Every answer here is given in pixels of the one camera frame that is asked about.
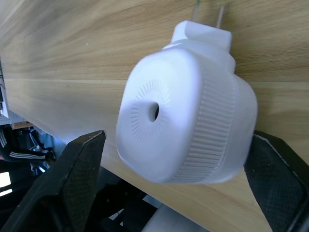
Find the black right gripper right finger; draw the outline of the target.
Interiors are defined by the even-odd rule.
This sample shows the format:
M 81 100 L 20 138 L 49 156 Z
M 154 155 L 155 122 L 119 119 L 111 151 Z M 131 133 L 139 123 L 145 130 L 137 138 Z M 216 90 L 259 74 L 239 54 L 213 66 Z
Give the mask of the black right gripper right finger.
M 309 166 L 284 140 L 256 131 L 244 170 L 272 231 L 309 230 Z

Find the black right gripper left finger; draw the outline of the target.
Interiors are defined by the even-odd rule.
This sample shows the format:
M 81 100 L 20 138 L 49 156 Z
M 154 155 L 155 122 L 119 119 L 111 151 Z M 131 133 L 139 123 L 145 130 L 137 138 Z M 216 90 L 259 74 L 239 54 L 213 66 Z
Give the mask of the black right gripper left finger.
M 96 197 L 104 131 L 69 142 L 16 206 L 3 232 L 82 232 Z

